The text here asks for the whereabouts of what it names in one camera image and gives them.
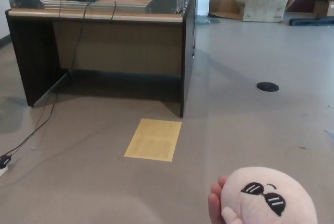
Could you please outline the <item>person's bare hand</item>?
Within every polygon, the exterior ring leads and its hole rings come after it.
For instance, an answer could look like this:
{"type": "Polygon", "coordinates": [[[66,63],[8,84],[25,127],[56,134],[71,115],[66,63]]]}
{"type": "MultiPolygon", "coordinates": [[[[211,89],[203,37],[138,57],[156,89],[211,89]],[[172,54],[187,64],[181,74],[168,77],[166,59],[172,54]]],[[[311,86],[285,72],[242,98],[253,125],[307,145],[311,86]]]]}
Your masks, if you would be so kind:
{"type": "Polygon", "coordinates": [[[208,195],[208,213],[212,224],[225,224],[221,215],[221,191],[227,181],[227,177],[221,176],[218,182],[213,184],[208,195]]]}

